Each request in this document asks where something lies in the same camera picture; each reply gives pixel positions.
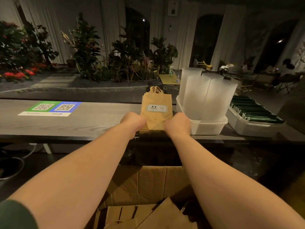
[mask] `concrete ledge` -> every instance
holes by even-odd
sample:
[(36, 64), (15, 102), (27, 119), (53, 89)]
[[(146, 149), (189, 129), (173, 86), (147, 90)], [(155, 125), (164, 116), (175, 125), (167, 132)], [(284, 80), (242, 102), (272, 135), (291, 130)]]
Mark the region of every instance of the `concrete ledge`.
[(61, 87), (29, 87), (3, 91), (1, 93), (25, 93), (25, 92), (72, 92), (72, 93), (84, 93), (84, 92), (123, 92), (123, 91), (141, 91), (146, 90), (151, 85), (134, 86), (134, 87), (105, 87), (105, 88), (61, 88)]

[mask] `green sleeve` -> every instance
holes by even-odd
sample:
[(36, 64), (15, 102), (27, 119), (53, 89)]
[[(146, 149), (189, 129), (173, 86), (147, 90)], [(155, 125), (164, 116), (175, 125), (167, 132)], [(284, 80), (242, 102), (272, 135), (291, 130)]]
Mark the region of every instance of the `green sleeve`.
[(38, 229), (31, 212), (14, 200), (0, 202), (0, 229)]

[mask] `person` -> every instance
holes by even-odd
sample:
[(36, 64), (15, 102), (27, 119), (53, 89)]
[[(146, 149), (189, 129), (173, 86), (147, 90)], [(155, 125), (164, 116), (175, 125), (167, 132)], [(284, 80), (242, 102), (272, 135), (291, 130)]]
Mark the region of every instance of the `person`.
[[(41, 171), (0, 204), (0, 228), (83, 229), (128, 141), (145, 123), (129, 112), (120, 124)], [(164, 129), (214, 229), (305, 228), (305, 220), (277, 195), (192, 139), (183, 113), (166, 121)]]

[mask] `wood grain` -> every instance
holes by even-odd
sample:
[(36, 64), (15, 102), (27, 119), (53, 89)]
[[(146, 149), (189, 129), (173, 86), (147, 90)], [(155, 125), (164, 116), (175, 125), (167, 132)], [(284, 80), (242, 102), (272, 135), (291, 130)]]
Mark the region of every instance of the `wood grain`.
[[(56, 116), (18, 116), (36, 100), (0, 100), (0, 136), (1, 135), (45, 135), (45, 136), (79, 136), (97, 137), (107, 129), (120, 123), (122, 117), (129, 111), (137, 114), (141, 111), (140, 104), (118, 103), (82, 103), (68, 117)], [(305, 141), (305, 135), (291, 127), (282, 132), (291, 141)], [(195, 139), (208, 140), (258, 140), (255, 137), (238, 135), (230, 125), (226, 125), (220, 135), (200, 136)], [(273, 140), (283, 140), (276, 136)]]

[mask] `hand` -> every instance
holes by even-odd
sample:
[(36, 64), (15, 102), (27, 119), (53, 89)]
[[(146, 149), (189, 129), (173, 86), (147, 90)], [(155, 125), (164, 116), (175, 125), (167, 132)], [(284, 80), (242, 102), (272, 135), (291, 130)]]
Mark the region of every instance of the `hand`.
[(144, 127), (146, 119), (134, 112), (128, 112), (121, 119), (121, 124), (125, 124), (128, 129), (131, 129), (130, 139), (135, 137), (135, 133)]
[(172, 119), (164, 122), (164, 130), (170, 138), (180, 135), (189, 136), (191, 123), (184, 113), (179, 112)]

